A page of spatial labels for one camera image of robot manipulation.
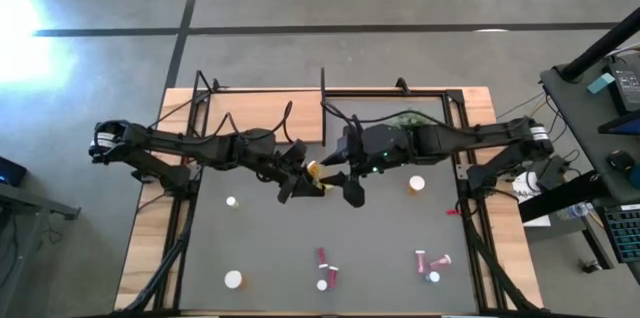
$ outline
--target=blue object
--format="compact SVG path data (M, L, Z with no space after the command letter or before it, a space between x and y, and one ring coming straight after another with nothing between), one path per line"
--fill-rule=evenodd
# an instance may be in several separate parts
M640 165L634 165L629 171L629 182L636 189L640 189Z
M587 89L589 90L589 92L591 92L591 94L596 94L600 92L604 87L611 84L614 80L616 79L613 78L611 74L605 73L601 75L600 78L594 80L593 83L589 84Z
M556 216L562 220L576 219L584 217L587 214L589 214L589 208L584 203L574 204L571 207L556 212Z

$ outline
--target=gray tabletop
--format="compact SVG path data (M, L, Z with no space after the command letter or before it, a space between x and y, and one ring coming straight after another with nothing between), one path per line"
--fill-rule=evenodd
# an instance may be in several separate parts
M345 114L377 118L414 108L443 119L439 101L332 100ZM327 116L327 147L310 145L309 160L335 149L344 123ZM335 167L334 170L347 167ZM412 175L426 187L408 194ZM434 166L403 166L362 180L364 207L352 208L342 191L321 198L278 203L275 184L253 172L207 169L200 188L187 253L181 309L305 312L475 312L472 278L462 222L446 215L457 200L450 160ZM237 198L234 210L225 204ZM317 268L316 248L340 270L332 291L316 289L327 272ZM417 273L416 249L427 261L443 254L453 264L442 280L428 283ZM230 270L245 282L224 284Z

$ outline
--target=wooden board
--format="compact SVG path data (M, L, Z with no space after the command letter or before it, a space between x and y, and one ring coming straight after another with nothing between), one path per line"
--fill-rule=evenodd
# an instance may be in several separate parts
M216 94L211 101L207 131L214 132L227 112L233 114L239 131L250 128L273 129L282 120L285 107L291 101L293 107L287 118L289 137L305 142L321 142L321 97L320 91ZM227 121L219 134L231 132L233 129ZM282 128L275 133L278 143L287 143Z
M388 90L389 88L327 88L327 90L337 89ZM412 90L447 89L460 89L464 92L469 124L491 124L496 122L495 112L493 110L493 104L491 102L491 96L487 87L412 88ZM238 117L236 119L236 123L242 122L242 124L256 124L253 123L253 118L245 118L245 115L255 114L256 107L258 107L261 111L267 111L268 109L270 112L272 112L270 113L270 117L271 115L273 116L270 118L269 123L273 124L263 124L273 127L282 118L282 113L284 111L286 102L288 100L292 100L294 101L294 110L292 111L290 119L293 119L291 122L295 121L301 124L301 128L299 130L296 130L297 127L295 127L295 124L288 124L287 128L290 136L293 139L300 138L307 141L321 140L321 113L319 114L319 119L316 117L316 115L318 114L317 109L319 109L320 107L319 102L321 99L319 89L264 89L264 91L268 93L255 93L255 90L255 88L229 88L225 89L225 91L236 93L217 95L216 99L219 99L221 97L222 99L214 99L212 101L212 106L215 105L216 108L215 115L213 115L214 112L210 112L209 127L211 127L212 124L217 127L220 119L222 119L224 113L227 111L232 112L234 118L236 118L236 116ZM303 94L304 99L292 99L292 92L296 92L295 94ZM191 89L167 90L165 100L163 102L161 116L177 107L180 103L189 100L191 98L191 95ZM180 109L170 118L167 118L165 121L160 123L158 129L175 133L184 132L186 130L188 112L188 106ZM240 124L238 124L238 129L242 130L242 127L240 126ZM278 137L279 141L284 142L283 135L278 135ZM498 152L500 152L500 149L497 148L478 150L476 153L478 162L487 162ZM173 162L176 162L175 157L163 155L162 158L172 159ZM508 186L501 186L500 188L508 191L511 190ZM140 204L153 199L159 194L158 192L158 187L145 187L141 194ZM529 301L531 301L533 304L542 307L542 297L538 288L538 282L535 276L533 263L531 261L531 255L525 237L524 227L522 226L522 222L520 220L520 212L518 210L517 203L509 197L504 197L496 194L493 195L490 199L487 199L486 204L489 213L494 244L496 246L500 264L503 266L507 274L511 277L515 285L527 297L527 299L529 299ZM146 284L149 277L160 263L170 209L170 200L168 198L162 198L160 199L160 201L146 207L145 210L137 215L132 231L130 246L127 253L120 287L118 290L118 296L115 303L116 309L125 307L135 298L137 293ZM495 304L492 282L486 266L482 267L482 271L487 300L490 303L494 302ZM170 278L170 282L175 281L175 274L172 274ZM169 294L167 294L165 302L167 302L166 304L171 302L171 297Z

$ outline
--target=black pole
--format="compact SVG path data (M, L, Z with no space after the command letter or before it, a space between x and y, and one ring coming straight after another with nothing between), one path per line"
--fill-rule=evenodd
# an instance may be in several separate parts
M582 73L604 58L609 52L618 48L632 35L636 34L638 30L640 30L640 8L629 14L627 18L613 27L578 58L574 59L573 62L562 68L560 77L567 82L577 82Z

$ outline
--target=green object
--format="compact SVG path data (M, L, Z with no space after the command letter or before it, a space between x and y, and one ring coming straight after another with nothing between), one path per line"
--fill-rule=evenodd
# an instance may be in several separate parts
M415 113L405 113L397 116L393 120L393 125L397 127L412 127L412 126L419 126L419 125L424 125L428 123L429 123L429 120L427 118Z

